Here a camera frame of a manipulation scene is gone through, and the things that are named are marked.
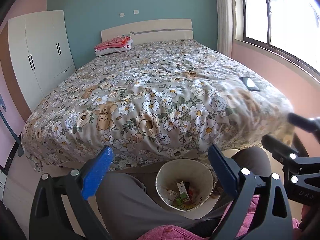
teal wall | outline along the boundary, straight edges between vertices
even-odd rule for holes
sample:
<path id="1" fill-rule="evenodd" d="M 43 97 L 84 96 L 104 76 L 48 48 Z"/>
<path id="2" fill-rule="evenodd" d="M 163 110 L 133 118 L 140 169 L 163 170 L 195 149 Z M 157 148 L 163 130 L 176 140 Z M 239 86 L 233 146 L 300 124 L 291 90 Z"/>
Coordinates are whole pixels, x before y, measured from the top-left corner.
<path id="1" fill-rule="evenodd" d="M 77 69 L 94 59 L 94 46 L 101 42 L 101 30 L 132 22 L 191 18 L 194 39 L 211 49 L 217 48 L 216 0 L 47 0 L 47 10 L 64 10 Z"/>

pink wall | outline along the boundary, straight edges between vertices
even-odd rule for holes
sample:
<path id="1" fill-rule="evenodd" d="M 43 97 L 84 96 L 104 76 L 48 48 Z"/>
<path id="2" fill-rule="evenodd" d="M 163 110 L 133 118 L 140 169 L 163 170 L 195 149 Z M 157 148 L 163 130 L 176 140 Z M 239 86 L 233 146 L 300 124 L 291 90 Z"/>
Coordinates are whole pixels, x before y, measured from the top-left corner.
<path id="1" fill-rule="evenodd" d="M 232 44 L 231 57 L 252 69 L 278 88 L 291 102 L 295 113 L 304 117 L 320 116 L 320 85 L 313 86 L 287 66 L 266 55 L 240 45 Z M 320 146 L 311 134 L 296 130 L 311 156 L 320 156 Z"/>
<path id="2" fill-rule="evenodd" d="M 9 10 L 4 22 L 0 26 L 0 33 L 8 21 L 8 19 L 33 13 L 47 10 L 47 0 L 16 0 Z M 19 135 L 22 131 L 24 121 L 20 116 L 16 106 L 14 105 L 10 93 L 8 91 L 7 85 L 4 80 L 1 64 L 0 64 L 0 94 L 4 100 L 4 103 L 7 107 L 7 112 L 5 113 L 2 109 L 2 113 L 6 118 L 7 122 L 13 129 L 13 131 Z M 8 159 L 9 153 L 14 145 L 15 140 L 11 136 L 10 132 L 4 125 L 3 121 L 0 120 L 0 165 L 5 166 L 5 163 Z"/>

pink quilted jacket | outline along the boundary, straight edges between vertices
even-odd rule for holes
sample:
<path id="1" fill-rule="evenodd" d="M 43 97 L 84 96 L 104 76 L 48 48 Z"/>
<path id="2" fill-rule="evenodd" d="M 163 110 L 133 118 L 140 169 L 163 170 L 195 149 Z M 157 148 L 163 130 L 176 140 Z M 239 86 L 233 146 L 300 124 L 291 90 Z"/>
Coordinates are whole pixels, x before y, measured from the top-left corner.
<path id="1" fill-rule="evenodd" d="M 247 216 L 244 219 L 244 222 L 237 234 L 238 236 L 242 236 L 247 233 L 251 221 L 253 219 L 254 212 L 256 211 L 258 204 L 259 196 L 254 195 L 247 213 Z M 228 209 L 230 208 L 231 203 L 227 206 L 222 218 L 226 215 Z M 292 227 L 298 228 L 299 222 L 296 219 L 292 219 Z M 139 237 L 137 240 L 206 240 L 208 238 L 199 237 L 188 230 L 177 226 L 164 225 L 157 228 L 154 228 L 143 236 Z"/>

white headboard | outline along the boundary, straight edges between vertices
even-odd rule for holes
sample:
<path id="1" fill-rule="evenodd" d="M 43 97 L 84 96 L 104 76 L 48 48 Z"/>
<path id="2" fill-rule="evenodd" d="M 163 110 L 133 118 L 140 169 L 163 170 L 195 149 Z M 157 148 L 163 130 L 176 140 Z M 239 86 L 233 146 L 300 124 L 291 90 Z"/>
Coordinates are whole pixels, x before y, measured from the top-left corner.
<path id="1" fill-rule="evenodd" d="M 133 45 L 153 41 L 193 39 L 191 19 L 161 19 L 129 23 L 101 31 L 102 42 L 130 34 Z"/>

gray stripe on headboard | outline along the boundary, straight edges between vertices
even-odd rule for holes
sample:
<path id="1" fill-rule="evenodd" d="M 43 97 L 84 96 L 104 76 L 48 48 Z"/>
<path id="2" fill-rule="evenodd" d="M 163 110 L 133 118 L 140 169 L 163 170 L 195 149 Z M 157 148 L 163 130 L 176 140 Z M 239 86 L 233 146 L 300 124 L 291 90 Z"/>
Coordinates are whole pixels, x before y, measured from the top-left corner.
<path id="1" fill-rule="evenodd" d="M 133 35 L 142 34 L 142 33 L 155 33 L 155 32 L 167 32 L 167 31 L 192 31 L 192 29 L 162 29 L 162 30 L 153 30 L 153 31 L 144 31 L 144 32 L 129 32 Z"/>

